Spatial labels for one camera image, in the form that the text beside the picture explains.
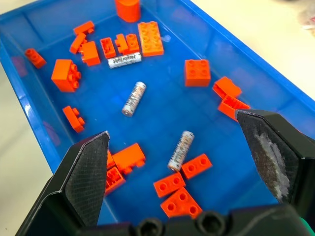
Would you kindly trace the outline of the blue plastic bin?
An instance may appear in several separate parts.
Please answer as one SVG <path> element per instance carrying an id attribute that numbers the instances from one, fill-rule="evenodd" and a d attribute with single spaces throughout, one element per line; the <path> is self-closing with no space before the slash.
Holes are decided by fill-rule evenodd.
<path id="1" fill-rule="evenodd" d="M 101 63 L 87 66 L 69 51 L 73 29 L 87 21 Z M 101 131 L 110 134 L 112 153 L 138 143 L 146 157 L 126 182 L 109 194 L 99 222 L 131 222 L 167 216 L 154 182 L 168 176 L 168 161 L 183 131 L 195 136 L 187 159 L 206 154 L 211 169 L 187 181 L 203 210 L 221 214 L 262 206 L 276 199 L 260 179 L 238 122 L 218 111 L 220 97 L 208 87 L 184 85 L 187 59 L 207 59 L 212 82 L 226 76 L 242 90 L 251 108 L 279 113 L 315 139 L 315 101 L 260 58 L 190 0 L 142 0 L 141 21 L 158 23 L 164 54 L 110 69 L 100 40 L 138 34 L 136 23 L 117 16 L 114 0 L 41 0 L 0 15 L 0 62 L 44 156 L 56 171 L 69 147 Z M 35 49 L 46 65 L 37 69 L 25 56 Z M 52 81 L 56 60 L 70 59 L 81 72 L 75 92 L 61 92 Z M 122 113 L 136 82 L 146 90 L 131 117 Z M 77 133 L 63 113 L 70 106 L 85 125 Z"/>

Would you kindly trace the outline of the orange two-stud flat brick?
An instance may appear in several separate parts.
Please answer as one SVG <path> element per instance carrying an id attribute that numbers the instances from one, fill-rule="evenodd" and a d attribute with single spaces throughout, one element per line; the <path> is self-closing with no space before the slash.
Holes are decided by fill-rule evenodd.
<path id="1" fill-rule="evenodd" d="M 182 166 L 182 172 L 184 173 L 186 179 L 191 179 L 211 167 L 212 163 L 210 162 L 208 156 L 203 153 L 185 163 Z"/>
<path id="2" fill-rule="evenodd" d="M 181 187 L 185 187 L 185 185 L 184 179 L 179 172 L 154 182 L 154 188 L 159 198 L 171 194 Z"/>

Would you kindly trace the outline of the white patterned AA battery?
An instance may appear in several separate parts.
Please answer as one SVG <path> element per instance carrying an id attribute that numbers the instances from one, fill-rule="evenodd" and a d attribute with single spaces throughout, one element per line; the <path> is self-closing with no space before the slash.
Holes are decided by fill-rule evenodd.
<path id="1" fill-rule="evenodd" d="M 181 134 L 181 137 L 176 145 L 176 148 L 173 152 L 173 155 L 171 156 L 169 162 L 168 162 L 168 168 L 179 172 L 182 164 L 186 158 L 186 155 L 189 151 L 189 148 L 193 142 L 194 134 L 190 131 L 183 131 Z"/>
<path id="2" fill-rule="evenodd" d="M 124 104 L 122 108 L 122 113 L 127 116 L 131 117 L 133 116 L 144 92 L 146 90 L 146 85 L 139 81 L 136 82 L 134 88 L 131 91 L 131 94 L 129 95 L 126 103 Z"/>

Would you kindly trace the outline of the orange cylinder block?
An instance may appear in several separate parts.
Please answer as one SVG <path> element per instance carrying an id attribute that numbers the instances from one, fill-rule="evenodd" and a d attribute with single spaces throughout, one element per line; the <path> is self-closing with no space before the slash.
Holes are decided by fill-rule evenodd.
<path id="1" fill-rule="evenodd" d="M 141 17 L 140 0 L 115 0 L 118 16 L 128 23 L 134 23 Z"/>

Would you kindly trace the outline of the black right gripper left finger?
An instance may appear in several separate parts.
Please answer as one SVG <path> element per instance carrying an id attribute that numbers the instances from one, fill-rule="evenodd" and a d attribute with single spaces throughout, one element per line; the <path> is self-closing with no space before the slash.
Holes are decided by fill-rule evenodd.
<path id="1" fill-rule="evenodd" d="M 76 236 L 80 229 L 97 225 L 109 140 L 103 131 L 69 148 L 15 236 Z"/>

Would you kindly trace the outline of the small orange building brick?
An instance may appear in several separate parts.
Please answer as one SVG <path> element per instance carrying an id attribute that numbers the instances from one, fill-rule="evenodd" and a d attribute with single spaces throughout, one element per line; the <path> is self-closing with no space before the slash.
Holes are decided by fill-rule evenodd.
<path id="1" fill-rule="evenodd" d="M 233 81 L 224 76 L 218 79 L 213 85 L 213 91 L 221 98 L 224 99 L 227 95 L 237 98 L 242 94 L 240 87 L 236 86 Z"/>
<path id="2" fill-rule="evenodd" d="M 27 59 L 37 68 L 40 69 L 46 65 L 46 60 L 33 48 L 25 50 Z"/>
<path id="3" fill-rule="evenodd" d="M 92 21 L 87 21 L 73 29 L 75 35 L 80 33 L 91 34 L 95 31 L 95 25 Z"/>
<path id="4" fill-rule="evenodd" d="M 105 196 L 109 195 L 111 192 L 116 190 L 125 182 L 126 180 L 124 179 L 122 174 L 119 172 L 117 167 L 113 167 L 107 170 Z"/>
<path id="5" fill-rule="evenodd" d="M 126 42 L 128 49 L 124 52 L 124 55 L 140 52 L 138 40 L 135 34 L 128 34 L 126 36 Z"/>
<path id="6" fill-rule="evenodd" d="M 120 54 L 125 55 L 128 52 L 128 44 L 122 33 L 117 34 L 117 38 L 115 39 L 115 44 Z"/>
<path id="7" fill-rule="evenodd" d="M 100 40 L 104 55 L 106 59 L 111 59 L 116 57 L 116 51 L 110 37 Z"/>
<path id="8" fill-rule="evenodd" d="M 99 54 L 94 41 L 82 44 L 80 53 L 82 55 L 82 61 L 87 66 L 100 64 Z"/>
<path id="9" fill-rule="evenodd" d="M 66 106 L 63 108 L 63 113 L 69 121 L 71 127 L 77 132 L 84 130 L 85 122 L 82 117 L 80 117 L 79 111 L 76 108 Z"/>
<path id="10" fill-rule="evenodd" d="M 86 40 L 86 35 L 84 33 L 79 33 L 74 41 L 72 42 L 71 46 L 70 46 L 70 49 L 69 51 L 72 53 L 72 54 L 77 54 L 77 52 L 80 50 L 81 48 L 81 45 L 86 43 L 87 40 Z"/>
<path id="11" fill-rule="evenodd" d="M 220 103 L 218 110 L 222 112 L 223 114 L 227 115 L 231 119 L 237 121 L 235 112 L 237 110 L 248 110 L 251 107 L 242 101 L 238 100 L 235 97 L 232 97 L 230 95 L 226 95 L 222 102 Z"/>
<path id="12" fill-rule="evenodd" d="M 130 174 L 134 167 L 141 168 L 146 161 L 146 157 L 138 143 L 134 143 L 112 155 L 112 158 L 118 170 L 124 175 Z"/>

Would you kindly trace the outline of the orange four-stud square brick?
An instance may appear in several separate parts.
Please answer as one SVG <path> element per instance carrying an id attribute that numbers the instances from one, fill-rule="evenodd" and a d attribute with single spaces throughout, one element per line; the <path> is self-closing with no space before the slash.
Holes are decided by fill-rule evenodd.
<path id="1" fill-rule="evenodd" d="M 201 207 L 184 187 L 178 189 L 160 206 L 168 218 L 190 216 L 195 219 L 202 212 Z"/>
<path id="2" fill-rule="evenodd" d="M 184 73 L 186 87 L 207 87 L 210 84 L 210 64 L 206 59 L 185 60 Z"/>

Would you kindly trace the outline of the large orange eight-stud brick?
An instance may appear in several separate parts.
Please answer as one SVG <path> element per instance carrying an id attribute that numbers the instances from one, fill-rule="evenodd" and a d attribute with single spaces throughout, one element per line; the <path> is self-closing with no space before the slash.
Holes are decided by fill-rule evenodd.
<path id="1" fill-rule="evenodd" d="M 141 22 L 138 24 L 138 32 L 144 57 L 160 56 L 164 54 L 158 23 L 155 21 Z"/>

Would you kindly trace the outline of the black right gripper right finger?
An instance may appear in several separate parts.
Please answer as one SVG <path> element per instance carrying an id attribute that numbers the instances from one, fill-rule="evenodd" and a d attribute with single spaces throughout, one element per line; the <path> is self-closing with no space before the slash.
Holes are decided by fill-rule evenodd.
<path id="1" fill-rule="evenodd" d="M 315 221 L 315 140 L 278 113 L 237 110 L 256 169 L 280 203 Z"/>

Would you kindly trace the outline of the orange four-stud tall brick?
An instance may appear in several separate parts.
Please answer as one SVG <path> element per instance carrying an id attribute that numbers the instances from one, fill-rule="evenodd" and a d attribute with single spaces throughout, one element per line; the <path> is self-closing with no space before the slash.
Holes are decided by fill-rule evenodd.
<path id="1" fill-rule="evenodd" d="M 51 79 L 61 92 L 75 92 L 79 87 L 81 72 L 72 60 L 58 59 Z"/>

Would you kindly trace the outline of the white battery with black lettering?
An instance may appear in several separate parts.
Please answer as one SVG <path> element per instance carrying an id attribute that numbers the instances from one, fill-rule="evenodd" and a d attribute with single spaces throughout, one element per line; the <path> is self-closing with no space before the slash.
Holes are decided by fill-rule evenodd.
<path id="1" fill-rule="evenodd" d="M 108 59 L 110 69 L 138 63 L 142 61 L 142 55 L 139 52 L 118 56 Z"/>

